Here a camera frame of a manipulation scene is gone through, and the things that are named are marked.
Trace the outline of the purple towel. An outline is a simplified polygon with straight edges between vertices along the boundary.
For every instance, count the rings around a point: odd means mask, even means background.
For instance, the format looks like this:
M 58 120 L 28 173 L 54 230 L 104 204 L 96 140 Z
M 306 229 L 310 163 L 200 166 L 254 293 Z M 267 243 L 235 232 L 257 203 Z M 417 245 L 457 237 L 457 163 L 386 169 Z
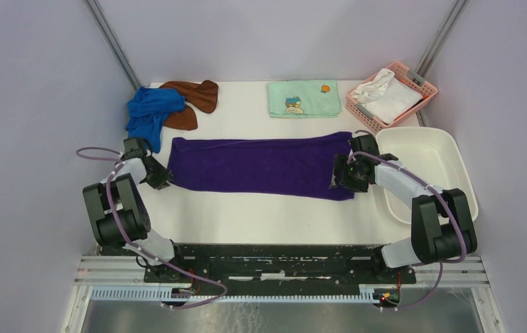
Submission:
M 334 158 L 350 152 L 349 132 L 300 139 L 172 141 L 173 184 L 192 191 L 258 193 L 343 201 L 354 192 L 332 187 Z

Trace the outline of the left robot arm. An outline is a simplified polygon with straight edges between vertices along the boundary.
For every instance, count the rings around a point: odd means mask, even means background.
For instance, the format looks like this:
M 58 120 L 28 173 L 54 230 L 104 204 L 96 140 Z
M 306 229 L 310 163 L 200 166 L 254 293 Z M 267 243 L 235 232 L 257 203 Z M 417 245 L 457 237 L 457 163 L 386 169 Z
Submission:
M 76 155 L 86 160 L 114 164 L 110 174 L 83 189 L 85 207 L 96 242 L 102 247 L 129 250 L 161 272 L 171 282 L 187 275 L 187 263 L 176 257 L 175 243 L 152 229 L 138 186 L 154 190 L 170 186 L 173 174 L 153 157 L 153 146 L 144 138 L 123 141 L 124 151 L 82 147 Z

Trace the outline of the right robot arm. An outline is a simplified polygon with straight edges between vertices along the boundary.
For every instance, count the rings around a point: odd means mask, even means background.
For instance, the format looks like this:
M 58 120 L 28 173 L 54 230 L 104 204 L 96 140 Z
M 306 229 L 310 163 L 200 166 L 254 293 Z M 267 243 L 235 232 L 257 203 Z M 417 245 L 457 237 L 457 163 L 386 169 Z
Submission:
M 370 275 L 375 281 L 391 281 L 403 266 L 462 262 L 476 251 L 478 240 L 464 191 L 432 185 L 395 155 L 381 154 L 367 131 L 351 138 L 349 145 L 349 155 L 334 158 L 331 187 L 358 193 L 377 185 L 411 210 L 410 237 L 379 247 L 373 256 Z

